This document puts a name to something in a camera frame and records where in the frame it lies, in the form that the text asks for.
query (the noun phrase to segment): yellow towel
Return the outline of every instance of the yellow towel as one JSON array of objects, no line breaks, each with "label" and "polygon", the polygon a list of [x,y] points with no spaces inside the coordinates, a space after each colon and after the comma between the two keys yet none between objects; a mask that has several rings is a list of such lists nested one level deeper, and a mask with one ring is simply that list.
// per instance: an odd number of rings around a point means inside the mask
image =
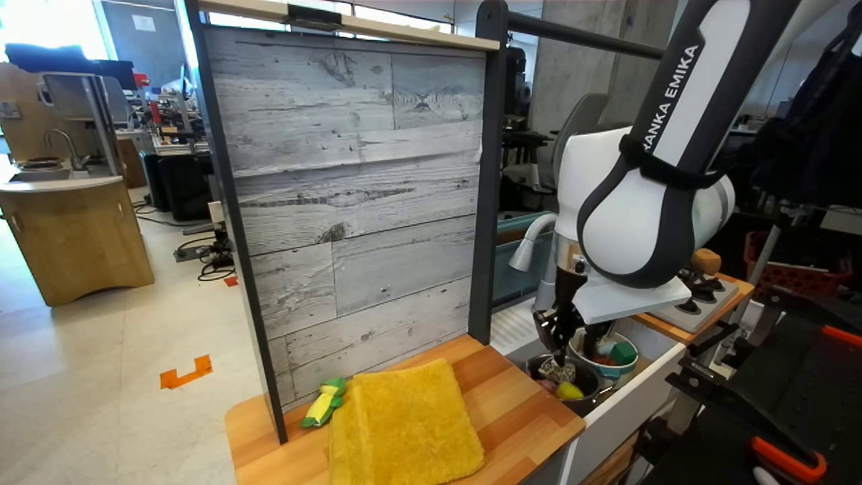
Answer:
[{"label": "yellow towel", "polygon": [[486,460],[447,361],[353,376],[329,435],[338,485],[438,485]]}]

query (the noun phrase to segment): green sponge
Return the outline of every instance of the green sponge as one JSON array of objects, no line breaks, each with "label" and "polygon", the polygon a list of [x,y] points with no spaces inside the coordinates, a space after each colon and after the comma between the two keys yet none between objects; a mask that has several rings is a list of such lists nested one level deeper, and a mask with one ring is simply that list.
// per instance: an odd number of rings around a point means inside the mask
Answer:
[{"label": "green sponge", "polygon": [[303,418],[303,427],[327,426],[333,412],[346,404],[346,391],[349,391],[349,379],[342,376],[325,379],[315,404]]},{"label": "green sponge", "polygon": [[617,363],[617,367],[625,367],[625,363],[630,363],[630,361],[637,361],[640,357],[640,350],[630,344],[630,342],[617,342],[615,348],[613,348],[613,361]]}]

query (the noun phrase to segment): wooden table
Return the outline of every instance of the wooden table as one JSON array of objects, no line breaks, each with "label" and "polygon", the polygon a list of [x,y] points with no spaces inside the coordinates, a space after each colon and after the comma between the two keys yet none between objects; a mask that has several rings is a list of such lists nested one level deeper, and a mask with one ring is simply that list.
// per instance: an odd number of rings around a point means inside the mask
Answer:
[{"label": "wooden table", "polygon": [[637,315],[637,321],[646,322],[650,328],[656,328],[656,332],[661,332],[661,334],[665,334],[665,337],[672,337],[672,338],[676,338],[676,342],[690,344],[690,342],[696,342],[704,332],[708,332],[708,328],[718,325],[723,318],[727,318],[727,315],[730,315],[738,303],[743,303],[743,301],[753,295],[753,290],[754,290],[754,286],[747,282],[747,280],[737,280],[737,278],[727,278],[727,274],[719,274],[719,280],[737,286],[737,293],[734,293],[727,301],[723,301],[719,306],[715,306],[715,309],[708,311],[708,318],[700,322],[699,332],[688,332],[688,328],[673,325],[672,321],[663,321],[663,318],[650,315],[650,311]]},{"label": "wooden table", "polygon": [[[399,367],[435,357],[452,363],[470,418],[486,445],[486,465],[462,481],[521,481],[584,430],[579,414],[473,337],[451,338]],[[228,434],[238,481],[329,481],[329,427],[306,434],[303,414],[306,407],[287,414],[292,442],[279,445],[263,396],[229,410]]]},{"label": "wooden table", "polygon": [[0,208],[52,306],[155,282],[131,190],[117,175],[7,183]]}]

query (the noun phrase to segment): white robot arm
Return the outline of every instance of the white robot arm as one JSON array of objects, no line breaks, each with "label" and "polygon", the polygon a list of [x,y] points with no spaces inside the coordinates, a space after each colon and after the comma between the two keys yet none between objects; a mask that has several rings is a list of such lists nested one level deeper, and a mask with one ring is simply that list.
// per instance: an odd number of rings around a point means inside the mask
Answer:
[{"label": "white robot arm", "polygon": [[552,315],[536,306],[559,361],[578,325],[690,298],[676,272],[737,208],[708,163],[764,63],[831,2],[690,0],[637,123],[566,142],[556,218],[566,256]]}]

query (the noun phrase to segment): black metal pole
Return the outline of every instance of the black metal pole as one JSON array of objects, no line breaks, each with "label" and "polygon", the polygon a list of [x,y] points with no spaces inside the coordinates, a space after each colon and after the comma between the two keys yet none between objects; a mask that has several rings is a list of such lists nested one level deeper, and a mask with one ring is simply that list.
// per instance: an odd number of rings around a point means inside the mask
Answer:
[{"label": "black metal pole", "polygon": [[665,57],[663,47],[629,42],[629,41],[620,41],[620,38],[610,38],[610,35],[598,35],[598,31],[587,31],[587,28],[578,28],[578,26],[566,26],[566,23],[556,23],[556,20],[544,20],[544,19],[535,19],[535,16],[521,16],[521,14],[510,14],[510,28],[540,35],[540,38],[552,38],[552,41],[564,41],[564,42],[579,42],[579,46],[591,46],[591,47],[630,53],[630,57],[646,57],[646,58],[663,58]]},{"label": "black metal pole", "polygon": [[477,38],[498,41],[501,47],[486,53],[486,111],[482,111],[482,162],[477,198],[475,274],[470,295],[470,334],[490,342],[494,315],[494,263],[496,263],[496,216],[498,171],[504,152],[504,51],[508,51],[508,2],[482,2],[477,14]]}]

